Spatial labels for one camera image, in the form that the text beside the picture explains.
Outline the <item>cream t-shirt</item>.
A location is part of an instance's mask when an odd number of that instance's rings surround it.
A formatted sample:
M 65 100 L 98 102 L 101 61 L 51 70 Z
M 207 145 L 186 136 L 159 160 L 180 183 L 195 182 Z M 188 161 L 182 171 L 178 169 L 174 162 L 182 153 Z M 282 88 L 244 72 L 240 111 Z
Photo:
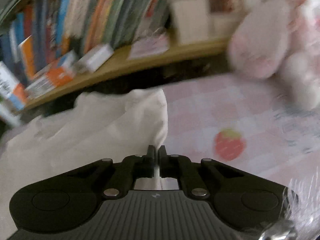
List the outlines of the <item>cream t-shirt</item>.
M 125 95 L 82 93 L 73 109 L 36 117 L 1 151 L 1 239 L 16 231 L 9 213 L 15 192 L 31 183 L 110 158 L 122 161 L 159 148 L 168 133 L 163 90 Z

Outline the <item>pink checkered cartoon tablecloth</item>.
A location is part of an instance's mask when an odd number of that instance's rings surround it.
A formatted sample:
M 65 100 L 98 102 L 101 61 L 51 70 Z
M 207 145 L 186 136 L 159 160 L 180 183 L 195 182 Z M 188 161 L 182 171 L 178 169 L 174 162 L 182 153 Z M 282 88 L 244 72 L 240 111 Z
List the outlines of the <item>pink checkered cartoon tablecloth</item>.
M 273 80 L 223 74 L 162 90 L 169 154 L 211 158 L 282 185 L 319 182 L 319 110 L 295 107 Z

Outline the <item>usmile white orange box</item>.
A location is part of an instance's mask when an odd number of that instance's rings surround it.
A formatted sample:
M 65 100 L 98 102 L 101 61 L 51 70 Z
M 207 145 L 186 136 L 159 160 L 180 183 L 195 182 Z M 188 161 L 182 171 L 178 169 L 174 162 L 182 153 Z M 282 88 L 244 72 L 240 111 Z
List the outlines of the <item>usmile white orange box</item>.
M 11 102 L 14 109 L 21 111 L 27 104 L 27 94 L 23 85 L 1 61 L 1 96 Z

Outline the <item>white orange flat box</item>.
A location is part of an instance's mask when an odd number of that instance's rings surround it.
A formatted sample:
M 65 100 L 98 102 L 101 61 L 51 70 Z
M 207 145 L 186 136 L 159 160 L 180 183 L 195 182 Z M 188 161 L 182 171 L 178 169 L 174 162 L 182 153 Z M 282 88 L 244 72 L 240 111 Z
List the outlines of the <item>white orange flat box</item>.
M 77 59 L 76 53 L 72 50 L 43 68 L 26 88 L 28 97 L 30 99 L 38 98 L 71 82 L 76 76 L 73 65 Z

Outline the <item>small white box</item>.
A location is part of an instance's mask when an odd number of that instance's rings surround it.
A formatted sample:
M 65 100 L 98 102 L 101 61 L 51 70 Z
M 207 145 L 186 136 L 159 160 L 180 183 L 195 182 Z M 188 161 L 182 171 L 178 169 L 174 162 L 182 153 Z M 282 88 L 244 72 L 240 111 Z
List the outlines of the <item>small white box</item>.
M 109 44 L 97 45 L 77 61 L 76 70 L 78 73 L 96 72 L 113 54 Z

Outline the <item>pink white plush bunny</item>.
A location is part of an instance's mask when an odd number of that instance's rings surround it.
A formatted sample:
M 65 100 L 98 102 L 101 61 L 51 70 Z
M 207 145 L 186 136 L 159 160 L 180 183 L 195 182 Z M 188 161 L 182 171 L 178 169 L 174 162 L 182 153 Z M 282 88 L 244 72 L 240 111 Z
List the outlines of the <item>pink white plush bunny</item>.
M 227 56 L 238 74 L 277 75 L 298 107 L 319 107 L 319 32 L 290 0 L 256 5 L 232 35 Z

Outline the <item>row of leaning books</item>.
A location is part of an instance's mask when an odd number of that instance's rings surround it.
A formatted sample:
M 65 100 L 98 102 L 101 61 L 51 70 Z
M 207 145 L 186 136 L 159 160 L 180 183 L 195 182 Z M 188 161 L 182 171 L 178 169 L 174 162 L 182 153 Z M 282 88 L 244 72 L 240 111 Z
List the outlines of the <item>row of leaning books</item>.
M 55 59 L 159 36 L 169 0 L 1 0 L 1 61 L 23 84 Z

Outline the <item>beige pen holder box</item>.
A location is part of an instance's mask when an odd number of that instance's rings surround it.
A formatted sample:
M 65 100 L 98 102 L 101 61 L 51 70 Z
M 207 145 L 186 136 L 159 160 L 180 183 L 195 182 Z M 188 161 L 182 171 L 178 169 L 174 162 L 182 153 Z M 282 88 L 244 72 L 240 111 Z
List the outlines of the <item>beige pen holder box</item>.
M 170 0 L 170 9 L 178 44 L 209 40 L 208 0 Z

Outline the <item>white bookshelf frame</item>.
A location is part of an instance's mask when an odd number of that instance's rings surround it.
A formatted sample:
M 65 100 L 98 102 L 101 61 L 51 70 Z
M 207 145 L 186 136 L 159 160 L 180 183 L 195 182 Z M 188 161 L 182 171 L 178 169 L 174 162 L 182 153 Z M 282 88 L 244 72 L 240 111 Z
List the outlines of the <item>white bookshelf frame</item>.
M 147 56 L 135 56 L 133 54 L 133 49 L 137 46 L 138 42 L 142 41 L 142 38 L 131 44 L 123 45 L 119 48 L 112 48 L 114 50 L 114 54 L 96 72 L 93 73 L 77 72 L 75 64 L 83 56 L 76 54 L 78 59 L 73 65 L 74 69 L 76 70 L 76 76 L 74 77 L 74 79 L 71 82 L 61 87 L 57 87 L 38 98 L 30 99 L 27 95 L 27 104 L 21 111 L 17 111 L 16 109 L 14 109 L 11 102 L 6 100 L 2 96 L 1 97 L 3 98 L 4 102 L 9 105 L 11 111 L 19 113 L 24 111 L 25 109 L 37 107 L 76 90 L 80 90 L 82 88 L 92 86 L 96 83 L 119 77 L 121 75 L 130 74 L 143 69 L 157 67 L 164 64 L 179 62 L 183 60 L 191 60 L 203 56 L 215 55 L 225 50 L 227 44 L 227 40 L 224 37 L 210 37 L 207 41 L 197 42 L 189 45 L 180 45 L 177 42 L 175 33 L 164 34 L 164 39 L 168 43 L 165 50 Z M 26 88 L 33 82 L 33 80 L 28 84 L 23 84 L 20 82 L 23 85 L 26 94 Z

